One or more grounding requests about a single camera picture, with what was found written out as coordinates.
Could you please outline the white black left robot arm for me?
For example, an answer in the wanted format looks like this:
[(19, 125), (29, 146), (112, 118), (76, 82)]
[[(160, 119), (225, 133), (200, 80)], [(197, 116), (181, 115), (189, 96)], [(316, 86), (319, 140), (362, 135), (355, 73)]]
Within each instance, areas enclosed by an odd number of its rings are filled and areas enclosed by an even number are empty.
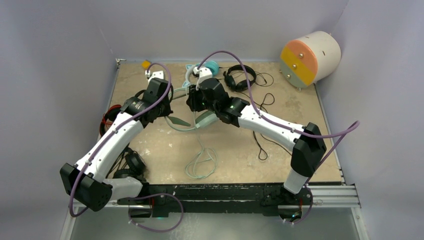
[(74, 200), (94, 212), (101, 210), (109, 201), (130, 198), (138, 205), (146, 203), (149, 191), (135, 177), (108, 179), (114, 162), (127, 145), (149, 123), (172, 113), (168, 92), (171, 82), (158, 77), (148, 80), (145, 90), (127, 99), (112, 126), (95, 146), (75, 164), (64, 164), (59, 173), (70, 195), (69, 212)]

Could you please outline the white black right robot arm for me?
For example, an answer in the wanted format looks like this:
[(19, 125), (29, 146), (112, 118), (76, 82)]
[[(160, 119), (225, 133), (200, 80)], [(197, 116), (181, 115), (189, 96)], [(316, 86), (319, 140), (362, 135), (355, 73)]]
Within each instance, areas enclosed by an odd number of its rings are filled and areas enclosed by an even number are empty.
[(188, 87), (186, 104), (193, 112), (211, 111), (223, 123), (262, 134), (291, 152), (290, 171), (280, 196), (288, 204), (300, 198), (301, 189), (314, 175), (327, 152), (319, 127), (292, 123), (259, 110), (254, 104), (230, 97), (216, 78)]

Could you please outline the mint green headphones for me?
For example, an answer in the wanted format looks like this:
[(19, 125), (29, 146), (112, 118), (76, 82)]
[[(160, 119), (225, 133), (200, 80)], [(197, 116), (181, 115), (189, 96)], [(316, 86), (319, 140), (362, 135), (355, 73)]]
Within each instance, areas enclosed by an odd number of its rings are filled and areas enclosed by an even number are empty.
[[(218, 121), (218, 117), (215, 113), (207, 110), (196, 116), (196, 113), (193, 112), (193, 124), (190, 124), (178, 117), (174, 116), (166, 116), (165, 122), (168, 124), (170, 128), (177, 132), (185, 133), (185, 132), (195, 132), (196, 139), (201, 147), (201, 150), (190, 160), (189, 163), (184, 168), (185, 174), (192, 179), (205, 179), (213, 174), (218, 165), (218, 154), (217, 152), (210, 147), (205, 147), (203, 142), (200, 139), (200, 135), (198, 134), (199, 129), (206, 128), (213, 123)], [(197, 174), (196, 167), (201, 163), (213, 162), (213, 167), (204, 175)]]

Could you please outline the red headphones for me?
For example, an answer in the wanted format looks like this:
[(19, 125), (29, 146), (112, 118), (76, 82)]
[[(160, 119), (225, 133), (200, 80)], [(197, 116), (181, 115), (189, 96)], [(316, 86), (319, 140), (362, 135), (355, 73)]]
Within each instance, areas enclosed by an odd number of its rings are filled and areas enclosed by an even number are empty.
[(115, 104), (111, 106), (107, 110), (107, 112), (102, 116), (102, 119), (99, 125), (99, 134), (101, 137), (107, 132), (109, 127), (114, 123), (117, 115), (121, 111), (121, 107), (122, 106), (120, 104)]

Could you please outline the black blue gaming headphones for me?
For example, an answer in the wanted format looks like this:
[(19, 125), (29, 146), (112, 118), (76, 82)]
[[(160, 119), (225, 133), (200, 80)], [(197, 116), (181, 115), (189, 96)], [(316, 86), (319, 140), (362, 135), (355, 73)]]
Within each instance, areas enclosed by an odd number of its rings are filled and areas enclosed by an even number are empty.
[(147, 166), (143, 158), (137, 151), (127, 146), (119, 154), (106, 176), (111, 176), (113, 179), (124, 179), (127, 177), (143, 179), (146, 170)]

